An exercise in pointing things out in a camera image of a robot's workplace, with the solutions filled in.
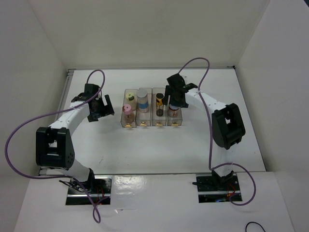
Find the black gold cap spice bottle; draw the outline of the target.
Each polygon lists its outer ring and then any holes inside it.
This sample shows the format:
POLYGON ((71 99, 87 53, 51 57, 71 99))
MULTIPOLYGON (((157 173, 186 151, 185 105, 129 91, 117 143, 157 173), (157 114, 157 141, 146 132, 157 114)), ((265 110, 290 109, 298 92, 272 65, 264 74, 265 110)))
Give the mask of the black gold cap spice bottle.
POLYGON ((164 105, 163 105, 164 95, 162 93, 156 94, 156 115, 163 116, 164 114, 164 105))

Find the white cap red logo jar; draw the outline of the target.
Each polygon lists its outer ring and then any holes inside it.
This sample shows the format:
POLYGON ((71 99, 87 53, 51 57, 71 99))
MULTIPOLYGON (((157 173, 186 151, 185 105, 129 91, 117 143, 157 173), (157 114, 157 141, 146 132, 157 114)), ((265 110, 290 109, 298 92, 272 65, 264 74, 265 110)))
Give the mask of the white cap red logo jar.
POLYGON ((177 117, 180 111, 180 107, 169 104, 168 106, 168 116, 177 117))

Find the yellow cap spice bottle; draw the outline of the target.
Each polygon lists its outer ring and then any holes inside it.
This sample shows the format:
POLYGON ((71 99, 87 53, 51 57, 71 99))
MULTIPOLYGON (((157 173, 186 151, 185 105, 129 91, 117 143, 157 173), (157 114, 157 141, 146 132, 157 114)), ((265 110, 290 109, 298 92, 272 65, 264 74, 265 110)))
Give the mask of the yellow cap spice bottle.
POLYGON ((133 92, 128 92, 126 94, 126 101, 131 106, 131 109, 135 111, 137 107, 137 101, 133 92))

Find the blue label grey cap jar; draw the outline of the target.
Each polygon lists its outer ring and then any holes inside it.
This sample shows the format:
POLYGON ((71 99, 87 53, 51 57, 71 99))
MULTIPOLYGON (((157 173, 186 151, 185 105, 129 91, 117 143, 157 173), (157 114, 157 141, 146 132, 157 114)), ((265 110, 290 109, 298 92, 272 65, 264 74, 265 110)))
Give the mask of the blue label grey cap jar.
POLYGON ((149 111, 148 92, 144 88, 140 88, 137 91, 138 109, 141 113, 147 113, 149 111))

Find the pink cap spice bottle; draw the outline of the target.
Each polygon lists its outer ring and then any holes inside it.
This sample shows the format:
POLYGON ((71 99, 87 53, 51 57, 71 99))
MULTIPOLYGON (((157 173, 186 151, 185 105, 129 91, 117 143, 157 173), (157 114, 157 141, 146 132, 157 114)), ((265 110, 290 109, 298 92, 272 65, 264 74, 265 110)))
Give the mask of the pink cap spice bottle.
POLYGON ((129 104, 123 105, 124 119, 126 123, 132 123, 135 120, 135 115, 129 104))

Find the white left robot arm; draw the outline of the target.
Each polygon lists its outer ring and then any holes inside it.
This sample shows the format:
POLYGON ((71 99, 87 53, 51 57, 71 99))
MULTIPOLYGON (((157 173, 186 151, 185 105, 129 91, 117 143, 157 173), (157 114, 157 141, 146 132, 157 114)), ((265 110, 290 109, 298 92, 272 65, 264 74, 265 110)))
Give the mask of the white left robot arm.
POLYGON ((84 92, 71 100, 68 112, 48 127, 36 131, 36 163, 49 169, 58 169, 64 175, 76 178, 79 188, 91 193, 98 184, 92 169, 75 158, 71 136, 84 119, 96 122, 99 118, 114 115, 109 95, 104 104, 98 85, 85 84, 84 92))

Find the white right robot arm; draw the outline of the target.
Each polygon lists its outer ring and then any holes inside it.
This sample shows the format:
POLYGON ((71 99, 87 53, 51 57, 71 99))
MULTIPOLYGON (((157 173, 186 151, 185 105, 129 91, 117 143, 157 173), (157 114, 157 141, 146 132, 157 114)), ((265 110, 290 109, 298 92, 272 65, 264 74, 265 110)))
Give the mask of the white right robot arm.
POLYGON ((186 84, 178 73, 167 78, 167 82, 163 104, 169 112, 190 105, 206 111, 211 123, 210 141, 218 146, 219 163, 211 168, 211 184, 217 190, 224 189, 233 175, 235 151, 246 133, 239 107, 217 101, 193 83, 186 84))

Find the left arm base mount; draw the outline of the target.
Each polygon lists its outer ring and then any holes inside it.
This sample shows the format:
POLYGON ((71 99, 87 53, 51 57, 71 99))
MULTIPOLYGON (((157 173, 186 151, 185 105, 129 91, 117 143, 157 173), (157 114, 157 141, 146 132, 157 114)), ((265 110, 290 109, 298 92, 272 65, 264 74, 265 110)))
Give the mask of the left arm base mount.
MULTIPOLYGON (((89 196, 97 205, 109 205, 111 202, 112 177, 96 175, 95 179, 96 185, 94 188, 87 189, 89 196)), ((76 181, 59 180, 59 182, 68 187, 66 205, 91 205, 87 194, 76 181)))

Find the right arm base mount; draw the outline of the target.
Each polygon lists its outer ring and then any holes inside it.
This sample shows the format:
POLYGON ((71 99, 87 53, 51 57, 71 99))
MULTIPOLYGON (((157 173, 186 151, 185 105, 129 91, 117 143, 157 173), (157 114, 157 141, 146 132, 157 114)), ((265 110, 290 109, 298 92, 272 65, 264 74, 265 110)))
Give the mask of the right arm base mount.
POLYGON ((211 174, 197 174, 196 180, 192 182, 197 188, 199 203, 224 203, 241 202, 242 195, 238 182, 238 177, 233 174, 232 178, 223 185, 216 185, 211 174))

